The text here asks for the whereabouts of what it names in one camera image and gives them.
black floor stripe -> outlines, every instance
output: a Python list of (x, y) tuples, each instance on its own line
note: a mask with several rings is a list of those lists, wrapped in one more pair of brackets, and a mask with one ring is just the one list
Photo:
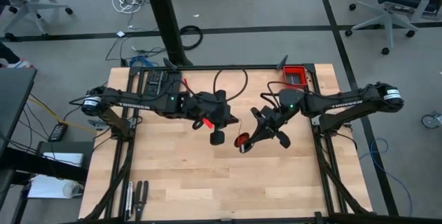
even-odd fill
[[(332, 30), (331, 26), (263, 26), (244, 28), (210, 28), (202, 29), (203, 34), (233, 34), (233, 33), (254, 33), (254, 32), (294, 32), (294, 31), (327, 31)], [(186, 32), (185, 35), (194, 35), (196, 32)], [(126, 37), (159, 37), (158, 31), (126, 32)], [(107, 39), (116, 38), (116, 33), (96, 33), (77, 35), (48, 35), (48, 36), (27, 36), (16, 37), (15, 41), (60, 41), (60, 40), (82, 40), (82, 39)]]
[[(345, 74), (347, 75), (347, 79), (349, 81), (350, 87), (352, 90), (358, 89), (358, 84), (356, 83), (356, 78), (353, 73), (352, 65), (350, 64), (347, 51), (345, 50), (344, 43), (342, 37), (339, 33), (338, 25), (336, 24), (336, 20), (333, 15), (332, 7), (330, 6), (329, 0), (323, 0), (325, 12), (327, 13), (327, 17), (330, 21), (331, 29), (333, 32), (334, 39), (336, 41), (336, 45), (338, 46), (338, 51), (340, 58), (343, 62), (343, 66), (345, 69)], [(367, 139), (367, 143), (370, 146), (371, 142), (374, 140), (374, 134), (372, 130), (372, 126), (368, 117), (361, 118), (362, 126), (364, 128), (365, 138)], [(378, 147), (376, 142), (373, 144), (373, 152), (377, 152)], [(378, 161), (378, 164), (383, 169), (383, 163), (379, 153), (374, 154), (374, 159)], [(398, 215), (398, 210), (396, 203), (394, 202), (394, 197), (392, 193), (392, 189), (390, 188), (390, 184), (388, 183), (387, 175), (381, 169), (379, 169), (373, 162), (373, 165), (376, 169), (376, 175), (378, 176), (379, 185), (381, 186), (381, 191), (384, 197), (385, 205), (387, 206), (387, 211), (389, 215)]]
[[(417, 28), (440, 28), (442, 27), (442, 22), (428, 22), (428, 23), (415, 23), (413, 24)], [(353, 27), (353, 25), (339, 25), (337, 26), (338, 30), (349, 30)], [(396, 24), (393, 25), (394, 29), (403, 29), (401, 26), (397, 26)], [(374, 25), (367, 26), (364, 28), (360, 28), (358, 30), (373, 30)]]

chair base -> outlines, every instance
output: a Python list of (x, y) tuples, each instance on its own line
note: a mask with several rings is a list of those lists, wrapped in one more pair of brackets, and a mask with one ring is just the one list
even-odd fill
[[(388, 12), (387, 10), (381, 10), (375, 6), (371, 6), (367, 3), (363, 3), (361, 1), (358, 1), (357, 3), (358, 5), (362, 5), (367, 7), (368, 9), (370, 9), (371, 11), (375, 12), (376, 14), (378, 14), (377, 17), (374, 17), (370, 20), (367, 20), (363, 23), (357, 24), (355, 26), (353, 26), (353, 28), (350, 30), (358, 30), (360, 28), (364, 28), (366, 26), (371, 26), (371, 25), (375, 25), (375, 24), (380, 24), (380, 25), (384, 25), (385, 27), (385, 34), (387, 35), (387, 47), (383, 49), (382, 54), (383, 55), (387, 55), (390, 52), (390, 48), (394, 47), (394, 39), (393, 39), (393, 24), (396, 24), (398, 26), (404, 27), (406, 29), (409, 29), (409, 33), (407, 34), (408, 37), (412, 37), (414, 36), (414, 33), (417, 32), (419, 29), (412, 25), (411, 23), (408, 23), (406, 21), (403, 21), (402, 19), (400, 19), (399, 17), (397, 17), (395, 14)], [(356, 7), (354, 6), (354, 4), (352, 4), (350, 6), (350, 10), (354, 10)], [(346, 32), (345, 33), (346, 36), (350, 36), (352, 35), (352, 32)]]
[(68, 14), (72, 14), (72, 10), (67, 5), (59, 4), (59, 3), (40, 3), (40, 0), (29, 0), (20, 6), (14, 5), (15, 8), (18, 8), (16, 11), (14, 18), (11, 22), (3, 29), (4, 33), (9, 33), (11, 28), (16, 26), (20, 20), (22, 20), (26, 15), (30, 15), (37, 25), (40, 32), (45, 35), (47, 34), (43, 28), (43, 23), (41, 22), (41, 16), (38, 13), (38, 10), (46, 10), (46, 9), (55, 9), (55, 8), (65, 8)]

black desk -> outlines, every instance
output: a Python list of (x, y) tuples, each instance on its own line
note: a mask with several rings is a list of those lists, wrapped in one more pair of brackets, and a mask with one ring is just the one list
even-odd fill
[[(7, 138), (11, 138), (19, 121), (36, 74), (35, 68), (0, 69), (0, 132)], [(0, 138), (0, 157), (7, 146), (8, 142)], [(14, 174), (14, 169), (0, 170), (0, 208)]]
[[(37, 70), (34, 68), (0, 69), (0, 131), (11, 138), (23, 107), (28, 99)], [(43, 156), (8, 147), (8, 141), (0, 138), (0, 209), (11, 185), (25, 185), (13, 222), (19, 223), (23, 215), (28, 192), (29, 179), (33, 174), (57, 176), (76, 181), (86, 181), (87, 168), (79, 168)]]

pliers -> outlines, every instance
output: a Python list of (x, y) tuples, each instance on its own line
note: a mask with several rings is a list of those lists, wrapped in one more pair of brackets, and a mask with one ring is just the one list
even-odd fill
[[(143, 188), (143, 197), (140, 200), (141, 190)], [(143, 215), (144, 205), (147, 201), (147, 191), (149, 190), (149, 182), (148, 181), (138, 181), (137, 189), (135, 190), (135, 222), (139, 223), (141, 221), (141, 217)]]

white cable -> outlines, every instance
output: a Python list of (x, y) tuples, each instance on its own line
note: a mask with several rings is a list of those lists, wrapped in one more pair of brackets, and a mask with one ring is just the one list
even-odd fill
[(143, 2), (132, 0), (132, 3), (126, 6), (124, 5), (124, 3), (119, 3), (119, 9), (117, 9), (117, 7), (115, 6), (115, 0), (112, 0), (112, 6), (117, 12), (124, 14), (133, 14), (141, 9), (141, 7), (143, 6)]

